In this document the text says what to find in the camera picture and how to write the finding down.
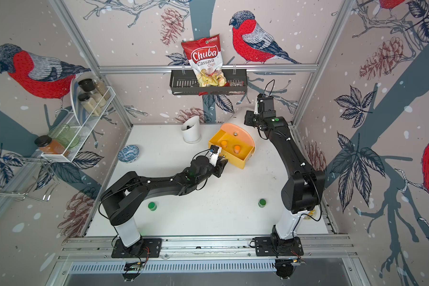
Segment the pink top drawer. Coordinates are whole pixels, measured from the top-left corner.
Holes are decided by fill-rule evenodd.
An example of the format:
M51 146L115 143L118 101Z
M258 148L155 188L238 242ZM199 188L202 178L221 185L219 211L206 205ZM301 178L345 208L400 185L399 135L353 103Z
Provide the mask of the pink top drawer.
M233 123L224 123L220 129L249 146L255 146L255 139L252 137L253 131L255 129L250 126L243 124L236 125Z

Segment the yellow drawer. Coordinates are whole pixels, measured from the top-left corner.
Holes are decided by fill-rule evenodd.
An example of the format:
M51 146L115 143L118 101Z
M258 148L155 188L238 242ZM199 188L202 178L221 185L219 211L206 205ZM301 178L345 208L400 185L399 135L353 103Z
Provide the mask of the yellow drawer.
M221 141L223 140L228 143L226 148L221 147ZM220 146L222 148L220 152L221 156L225 156L230 164L239 169L245 168L248 159L254 154L256 149L256 146L249 146L221 129L209 140L209 146L211 145ZM241 146L241 152L239 154L234 152L235 145Z

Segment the green paint can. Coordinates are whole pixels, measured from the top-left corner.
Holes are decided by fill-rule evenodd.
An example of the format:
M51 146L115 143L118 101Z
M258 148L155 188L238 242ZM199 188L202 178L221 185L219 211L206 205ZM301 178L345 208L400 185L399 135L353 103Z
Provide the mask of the green paint can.
M155 202L150 202L150 203L148 204L148 209L149 209L150 211L155 211L155 210L157 209L157 205L156 205L156 203L155 203Z
M263 208L266 206L266 200L265 199L260 199L258 202L258 206Z

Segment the round white drawer cabinet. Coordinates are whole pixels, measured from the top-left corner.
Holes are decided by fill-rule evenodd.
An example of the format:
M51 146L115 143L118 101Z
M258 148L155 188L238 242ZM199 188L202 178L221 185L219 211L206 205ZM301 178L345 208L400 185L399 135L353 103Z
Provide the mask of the round white drawer cabinet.
M248 111L254 112L254 110L250 107L243 107L235 112L231 118L228 120L228 123L236 125L244 130L251 129L251 126L247 126L244 124L245 116Z

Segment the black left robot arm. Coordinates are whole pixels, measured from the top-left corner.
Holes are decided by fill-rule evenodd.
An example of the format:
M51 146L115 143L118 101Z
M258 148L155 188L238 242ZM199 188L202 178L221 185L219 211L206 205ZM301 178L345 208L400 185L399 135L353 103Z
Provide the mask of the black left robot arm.
M144 200L187 195L211 176L221 177L227 163L228 160L222 157L211 164L208 157L197 156L190 166L174 176L148 178L134 171L122 176L102 195L101 205L123 246L140 247L142 244L142 236L133 217Z

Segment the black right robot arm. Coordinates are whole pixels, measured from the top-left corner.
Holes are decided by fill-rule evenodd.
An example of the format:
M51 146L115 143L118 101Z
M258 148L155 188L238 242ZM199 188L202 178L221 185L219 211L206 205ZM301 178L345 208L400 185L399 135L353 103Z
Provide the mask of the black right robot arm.
M273 226L271 242L274 251L285 253L297 242L297 229L310 212L321 206L325 174L315 170L295 143L290 128L283 117L245 112L244 124L263 132L277 150L287 171L288 180L281 190L285 210L279 222Z

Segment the white utensil holder cup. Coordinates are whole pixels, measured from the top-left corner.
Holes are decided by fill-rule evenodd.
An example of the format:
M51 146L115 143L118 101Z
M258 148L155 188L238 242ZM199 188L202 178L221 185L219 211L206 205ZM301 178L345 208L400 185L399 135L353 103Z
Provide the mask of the white utensil holder cup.
M181 126L183 140L188 144L195 144L201 140L200 116L193 116Z

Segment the red Chuba chips bag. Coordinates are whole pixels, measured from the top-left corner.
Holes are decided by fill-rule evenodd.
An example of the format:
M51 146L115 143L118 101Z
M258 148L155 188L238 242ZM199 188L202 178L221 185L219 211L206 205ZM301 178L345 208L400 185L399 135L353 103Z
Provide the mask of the red Chuba chips bag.
M224 87L227 84L222 71L224 61L219 35L181 45L200 87Z

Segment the floral patterned plate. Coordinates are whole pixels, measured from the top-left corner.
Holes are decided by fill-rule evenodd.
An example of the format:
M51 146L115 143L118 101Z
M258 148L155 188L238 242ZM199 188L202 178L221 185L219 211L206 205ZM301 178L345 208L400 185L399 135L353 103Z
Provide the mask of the floral patterned plate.
M305 215L305 219L308 220L317 220L319 218L319 211L317 208L311 210L308 214Z

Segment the black lid spice jar lower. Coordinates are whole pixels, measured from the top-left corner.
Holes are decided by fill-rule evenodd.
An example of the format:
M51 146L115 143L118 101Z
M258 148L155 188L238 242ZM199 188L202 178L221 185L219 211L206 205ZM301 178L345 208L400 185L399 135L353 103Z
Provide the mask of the black lid spice jar lower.
M91 116L99 117L101 115L101 109L98 106L98 103L87 93L82 93L78 95L78 100L81 103L82 107L89 113Z

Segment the black lid spice jar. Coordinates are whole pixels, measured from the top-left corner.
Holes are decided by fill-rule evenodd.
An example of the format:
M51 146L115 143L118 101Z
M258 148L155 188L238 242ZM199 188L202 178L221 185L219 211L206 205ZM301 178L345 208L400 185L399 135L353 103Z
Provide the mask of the black lid spice jar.
M82 90L87 93L100 107L106 105L107 100L104 95L96 88L94 81L92 79L83 79L79 81L79 86Z
M98 106L98 103L87 93L82 93L78 95L78 100L81 103L82 107L89 113L91 116L99 117L101 115L101 109Z

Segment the white plate on shelf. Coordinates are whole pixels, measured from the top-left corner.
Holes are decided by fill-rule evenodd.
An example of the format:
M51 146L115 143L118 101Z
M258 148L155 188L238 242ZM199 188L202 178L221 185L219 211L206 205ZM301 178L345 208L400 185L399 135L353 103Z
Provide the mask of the white plate on shelf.
M83 93L77 79L73 79L70 84L70 102L73 114L79 126L83 125L83 107L78 100L78 96Z

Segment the green glass cup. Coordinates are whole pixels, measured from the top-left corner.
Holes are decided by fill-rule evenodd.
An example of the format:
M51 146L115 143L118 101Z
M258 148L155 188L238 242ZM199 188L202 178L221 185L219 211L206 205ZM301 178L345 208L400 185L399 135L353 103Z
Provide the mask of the green glass cup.
M73 149L79 145L80 139L77 135L77 128L69 125L59 125L49 131L49 137L55 139L64 148Z

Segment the orange sauce jar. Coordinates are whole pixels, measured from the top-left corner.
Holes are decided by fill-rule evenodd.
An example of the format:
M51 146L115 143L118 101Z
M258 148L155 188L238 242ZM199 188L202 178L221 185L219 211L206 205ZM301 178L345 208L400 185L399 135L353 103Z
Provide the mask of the orange sauce jar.
M48 135L43 135L35 139L35 145L44 153L52 155L68 156L69 151L57 140Z

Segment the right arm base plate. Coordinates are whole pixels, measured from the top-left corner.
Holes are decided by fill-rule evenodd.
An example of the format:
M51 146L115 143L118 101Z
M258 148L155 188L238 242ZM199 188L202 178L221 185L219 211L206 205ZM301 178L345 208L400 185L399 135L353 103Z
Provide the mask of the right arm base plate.
M253 239L256 256L303 256L303 246L299 237L289 240L272 239L271 237L255 237Z

